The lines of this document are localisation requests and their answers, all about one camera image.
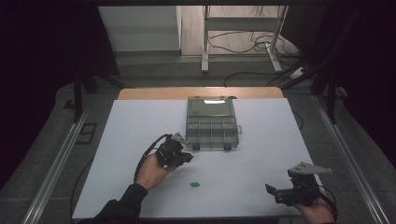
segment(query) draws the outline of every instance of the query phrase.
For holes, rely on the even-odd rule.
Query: white table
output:
[[[192,152],[142,203],[141,217],[287,217],[264,183],[292,187],[287,169],[312,163],[287,99],[233,100],[242,126],[236,151]],[[94,217],[133,183],[143,152],[164,133],[185,134],[187,100],[114,102],[73,218]],[[200,187],[192,188],[191,182]]]

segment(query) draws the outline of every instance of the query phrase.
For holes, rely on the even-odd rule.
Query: hand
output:
[[[294,207],[304,216],[307,224],[334,223],[332,209],[321,198],[311,206],[296,204]]]
[[[176,166],[162,168],[158,163],[157,156],[155,154],[150,154],[143,162],[142,168],[140,168],[136,184],[150,190],[161,184],[165,177],[174,172],[176,168]]]

